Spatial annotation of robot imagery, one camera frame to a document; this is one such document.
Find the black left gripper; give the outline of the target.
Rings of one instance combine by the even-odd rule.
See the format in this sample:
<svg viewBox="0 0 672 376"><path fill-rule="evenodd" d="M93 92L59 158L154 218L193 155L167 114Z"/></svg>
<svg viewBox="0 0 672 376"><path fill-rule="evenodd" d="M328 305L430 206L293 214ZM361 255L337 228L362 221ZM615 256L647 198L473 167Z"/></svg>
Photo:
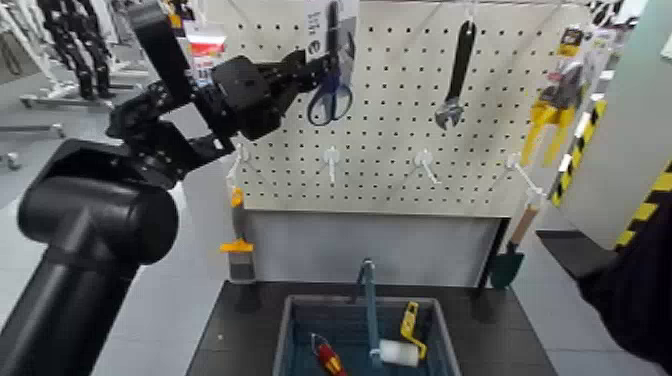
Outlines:
<svg viewBox="0 0 672 376"><path fill-rule="evenodd" d="M217 131L226 137L238 132L256 140L279 126L279 114L272 108L279 97L296 97L311 92L328 76L331 58L310 60L305 50L295 50L280 61L253 62L244 55L211 69L218 90L221 120Z"/></svg>

